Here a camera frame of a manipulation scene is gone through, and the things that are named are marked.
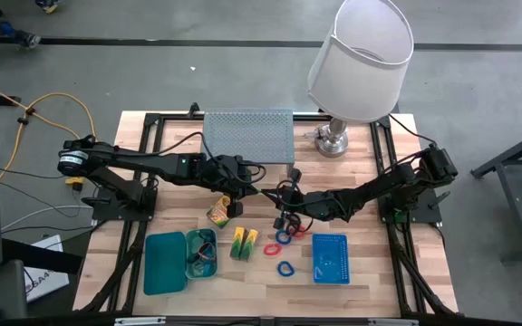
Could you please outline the large yellow green crayon box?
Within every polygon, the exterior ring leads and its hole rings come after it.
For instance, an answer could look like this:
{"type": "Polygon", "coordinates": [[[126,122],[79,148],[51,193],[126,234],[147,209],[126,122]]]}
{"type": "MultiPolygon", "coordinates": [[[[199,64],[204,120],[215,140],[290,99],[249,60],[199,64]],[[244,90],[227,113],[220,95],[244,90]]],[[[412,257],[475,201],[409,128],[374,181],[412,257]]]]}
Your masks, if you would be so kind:
{"type": "Polygon", "coordinates": [[[230,197],[222,196],[215,205],[207,211],[207,218],[218,228],[223,228],[230,220],[227,208],[230,205],[230,197]]]}

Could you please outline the silver metal bracket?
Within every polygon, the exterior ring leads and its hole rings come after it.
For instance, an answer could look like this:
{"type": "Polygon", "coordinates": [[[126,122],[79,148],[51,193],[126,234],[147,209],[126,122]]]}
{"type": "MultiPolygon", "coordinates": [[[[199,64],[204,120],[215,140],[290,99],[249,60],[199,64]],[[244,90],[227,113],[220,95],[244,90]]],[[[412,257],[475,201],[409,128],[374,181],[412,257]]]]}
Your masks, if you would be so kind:
{"type": "Polygon", "coordinates": [[[114,320],[113,326],[163,326],[166,321],[164,316],[133,316],[117,318],[114,320]]]}
{"type": "Polygon", "coordinates": [[[420,326],[416,320],[408,319],[369,319],[367,326],[420,326]]]}

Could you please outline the black flat bar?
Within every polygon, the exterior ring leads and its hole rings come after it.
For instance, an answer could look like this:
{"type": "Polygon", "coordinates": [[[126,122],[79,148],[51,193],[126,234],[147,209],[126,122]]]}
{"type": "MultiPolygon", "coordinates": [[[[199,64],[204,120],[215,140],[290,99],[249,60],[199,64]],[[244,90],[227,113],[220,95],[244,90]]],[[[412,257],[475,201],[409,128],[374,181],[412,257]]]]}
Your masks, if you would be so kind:
{"type": "Polygon", "coordinates": [[[8,239],[2,240],[2,259],[4,262],[19,260],[27,267],[68,274],[77,274],[82,265],[82,257],[79,255],[44,249],[8,239]]]}

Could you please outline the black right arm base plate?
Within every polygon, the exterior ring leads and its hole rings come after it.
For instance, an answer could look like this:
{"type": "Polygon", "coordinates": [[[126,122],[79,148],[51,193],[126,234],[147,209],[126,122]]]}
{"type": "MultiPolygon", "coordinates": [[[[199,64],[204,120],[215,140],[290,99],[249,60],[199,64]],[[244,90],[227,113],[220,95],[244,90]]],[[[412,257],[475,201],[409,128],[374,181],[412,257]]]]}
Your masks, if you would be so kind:
{"type": "Polygon", "coordinates": [[[439,203],[441,199],[434,189],[426,189],[411,208],[398,209],[392,203],[392,197],[386,195],[377,199],[380,219],[383,223],[436,224],[442,221],[439,203]]]}

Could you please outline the white printed cardboard box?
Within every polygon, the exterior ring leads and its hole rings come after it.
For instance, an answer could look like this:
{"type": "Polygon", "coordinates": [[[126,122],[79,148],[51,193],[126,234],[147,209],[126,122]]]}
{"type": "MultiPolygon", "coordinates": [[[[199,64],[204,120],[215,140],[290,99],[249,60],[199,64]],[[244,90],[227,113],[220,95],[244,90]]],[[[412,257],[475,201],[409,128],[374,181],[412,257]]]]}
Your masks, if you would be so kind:
{"type": "MultiPolygon", "coordinates": [[[[59,235],[49,236],[33,246],[56,252],[63,252],[62,238],[59,235]]],[[[69,284],[67,273],[33,267],[24,268],[25,295],[28,302],[33,302],[51,292],[55,292],[69,284]]]]}

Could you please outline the silver table lamp white shade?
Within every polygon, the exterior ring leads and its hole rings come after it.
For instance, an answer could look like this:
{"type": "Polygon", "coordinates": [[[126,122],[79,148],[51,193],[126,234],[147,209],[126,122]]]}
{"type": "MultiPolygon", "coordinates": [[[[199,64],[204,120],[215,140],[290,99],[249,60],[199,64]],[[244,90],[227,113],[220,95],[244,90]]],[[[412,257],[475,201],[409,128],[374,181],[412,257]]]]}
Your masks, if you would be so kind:
{"type": "Polygon", "coordinates": [[[345,153],[349,122],[392,111],[413,52],[409,22],[391,0],[343,1],[307,77],[308,97],[332,117],[314,132],[322,155],[345,153]]]}

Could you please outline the teal flat tray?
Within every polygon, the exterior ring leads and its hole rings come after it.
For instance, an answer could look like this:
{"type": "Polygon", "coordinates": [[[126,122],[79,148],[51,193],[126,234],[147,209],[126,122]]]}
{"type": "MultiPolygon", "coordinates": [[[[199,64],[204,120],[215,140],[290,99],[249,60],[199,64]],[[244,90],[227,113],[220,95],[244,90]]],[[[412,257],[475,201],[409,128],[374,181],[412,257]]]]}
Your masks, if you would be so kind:
{"type": "Polygon", "coordinates": [[[181,292],[187,284],[187,242],[181,232],[146,238],[143,291],[146,295],[181,292]]]}

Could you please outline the grey perforated metal shelf riser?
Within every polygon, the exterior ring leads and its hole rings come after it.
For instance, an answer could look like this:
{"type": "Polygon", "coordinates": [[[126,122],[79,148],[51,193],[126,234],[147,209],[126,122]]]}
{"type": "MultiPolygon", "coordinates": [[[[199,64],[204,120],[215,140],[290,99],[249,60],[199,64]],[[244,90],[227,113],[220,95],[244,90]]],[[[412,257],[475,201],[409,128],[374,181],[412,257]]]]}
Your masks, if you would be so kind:
{"type": "Polygon", "coordinates": [[[204,113],[201,150],[259,165],[295,163],[294,116],[286,109],[211,109],[204,113]]]}

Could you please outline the teal plastic storage bin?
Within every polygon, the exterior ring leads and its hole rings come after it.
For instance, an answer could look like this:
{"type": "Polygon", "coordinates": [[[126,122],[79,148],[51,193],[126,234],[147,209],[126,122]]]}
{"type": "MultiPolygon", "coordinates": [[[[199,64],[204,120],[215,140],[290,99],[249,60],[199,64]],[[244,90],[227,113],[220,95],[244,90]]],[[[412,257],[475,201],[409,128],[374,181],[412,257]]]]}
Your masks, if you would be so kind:
{"type": "Polygon", "coordinates": [[[201,228],[186,234],[187,263],[186,275],[189,279],[213,277],[218,270],[218,240],[213,229],[201,228]]]}

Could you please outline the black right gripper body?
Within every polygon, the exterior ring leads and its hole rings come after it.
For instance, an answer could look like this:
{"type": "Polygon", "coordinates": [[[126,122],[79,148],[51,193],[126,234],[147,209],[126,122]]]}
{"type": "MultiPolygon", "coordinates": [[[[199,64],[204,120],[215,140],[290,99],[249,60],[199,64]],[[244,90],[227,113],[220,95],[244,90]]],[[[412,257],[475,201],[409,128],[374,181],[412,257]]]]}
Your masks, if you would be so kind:
{"type": "Polygon", "coordinates": [[[320,218],[319,192],[309,192],[304,194],[298,190],[280,189],[278,195],[280,210],[309,216],[314,219],[320,218]]]}

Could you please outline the person's foot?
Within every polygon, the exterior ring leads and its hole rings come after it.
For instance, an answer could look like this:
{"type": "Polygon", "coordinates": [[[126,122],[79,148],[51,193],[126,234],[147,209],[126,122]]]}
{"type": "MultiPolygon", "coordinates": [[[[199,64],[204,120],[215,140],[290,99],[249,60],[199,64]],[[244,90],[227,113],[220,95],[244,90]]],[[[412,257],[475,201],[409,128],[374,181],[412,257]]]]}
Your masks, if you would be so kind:
{"type": "Polygon", "coordinates": [[[52,14],[62,0],[34,0],[34,3],[46,14],[52,14]]]}

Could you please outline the blue plastic mesh basket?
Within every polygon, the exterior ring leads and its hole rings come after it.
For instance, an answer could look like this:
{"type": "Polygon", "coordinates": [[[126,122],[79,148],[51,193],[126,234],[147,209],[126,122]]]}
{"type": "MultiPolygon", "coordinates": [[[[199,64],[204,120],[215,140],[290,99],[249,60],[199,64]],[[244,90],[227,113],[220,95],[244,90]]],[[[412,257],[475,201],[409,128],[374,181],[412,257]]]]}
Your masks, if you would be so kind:
{"type": "Polygon", "coordinates": [[[313,279],[318,284],[350,283],[346,235],[312,235],[313,279]]]}

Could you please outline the orange elastic band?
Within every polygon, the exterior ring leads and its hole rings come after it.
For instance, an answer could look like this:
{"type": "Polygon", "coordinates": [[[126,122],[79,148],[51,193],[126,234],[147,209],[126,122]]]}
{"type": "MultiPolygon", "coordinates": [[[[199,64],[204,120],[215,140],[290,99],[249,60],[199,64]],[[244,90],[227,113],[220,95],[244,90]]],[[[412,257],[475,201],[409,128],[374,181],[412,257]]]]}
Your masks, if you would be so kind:
{"type": "Polygon", "coordinates": [[[197,256],[201,262],[213,262],[217,259],[217,248],[212,243],[204,243],[197,250],[197,256]]]}

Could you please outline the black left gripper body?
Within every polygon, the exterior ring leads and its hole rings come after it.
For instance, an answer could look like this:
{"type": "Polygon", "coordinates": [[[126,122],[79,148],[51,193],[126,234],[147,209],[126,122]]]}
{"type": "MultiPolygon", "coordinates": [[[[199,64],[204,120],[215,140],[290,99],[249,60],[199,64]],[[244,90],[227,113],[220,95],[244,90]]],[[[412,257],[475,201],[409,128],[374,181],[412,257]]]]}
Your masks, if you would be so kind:
{"type": "Polygon", "coordinates": [[[223,192],[232,202],[257,195],[254,184],[261,179],[261,165],[241,156],[219,155],[213,157],[218,172],[223,175],[223,192]]]}

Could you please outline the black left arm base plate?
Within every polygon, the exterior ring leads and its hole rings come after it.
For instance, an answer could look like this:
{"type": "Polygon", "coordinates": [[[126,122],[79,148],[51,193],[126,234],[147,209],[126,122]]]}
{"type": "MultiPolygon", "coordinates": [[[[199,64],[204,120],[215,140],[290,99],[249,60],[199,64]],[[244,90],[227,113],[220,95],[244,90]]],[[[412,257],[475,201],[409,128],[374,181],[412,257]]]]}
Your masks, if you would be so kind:
{"type": "Polygon", "coordinates": [[[84,203],[93,208],[92,218],[98,221],[150,221],[154,216],[158,190],[143,188],[139,201],[101,187],[94,197],[86,197],[84,203]]]}

